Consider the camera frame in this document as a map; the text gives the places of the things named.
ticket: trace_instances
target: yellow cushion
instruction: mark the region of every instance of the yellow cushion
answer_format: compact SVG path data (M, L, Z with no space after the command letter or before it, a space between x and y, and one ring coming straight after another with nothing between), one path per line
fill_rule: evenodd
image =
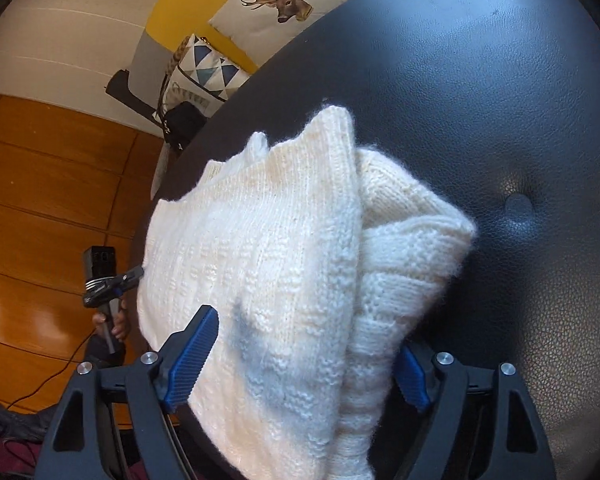
M218 52L252 74L258 67L234 42L220 34L208 20L227 0L158 0L146 31L163 47L175 52L184 37L195 33Z

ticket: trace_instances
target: orange wooden floor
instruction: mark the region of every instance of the orange wooden floor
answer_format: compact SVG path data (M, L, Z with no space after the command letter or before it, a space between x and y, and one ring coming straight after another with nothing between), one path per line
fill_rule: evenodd
M82 252L112 245L126 269L161 145L120 124L0 97L1 403L61 370L92 330ZM57 402L74 368L17 407Z

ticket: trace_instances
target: knit pattern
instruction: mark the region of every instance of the knit pattern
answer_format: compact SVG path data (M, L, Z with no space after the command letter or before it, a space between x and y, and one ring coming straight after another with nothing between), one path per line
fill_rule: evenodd
M383 154L342 108L295 139L264 134L160 201L138 293L154 349L200 304L218 340L189 399L250 480L371 479L366 457L404 337L475 228Z

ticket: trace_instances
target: person's hand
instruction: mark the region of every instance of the person's hand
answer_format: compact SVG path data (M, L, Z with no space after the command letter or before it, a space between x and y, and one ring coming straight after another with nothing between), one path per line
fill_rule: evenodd
M104 314L101 312L96 312L93 314L92 319L93 325L96 327L96 334L98 334L100 337L104 337L104 331L107 327ZM120 310L113 317L113 329L111 330L111 334L119 341L124 341L129 335L130 330L131 324L129 323L129 318L126 313L125 300L122 300L120 302Z

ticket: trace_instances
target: deer head print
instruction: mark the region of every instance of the deer head print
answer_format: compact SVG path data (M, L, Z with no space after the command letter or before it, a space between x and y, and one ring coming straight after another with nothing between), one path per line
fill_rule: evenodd
M304 22L309 17L313 7L304 0L241 0L245 7L259 9L262 6L278 9L278 23L286 23L292 17Z

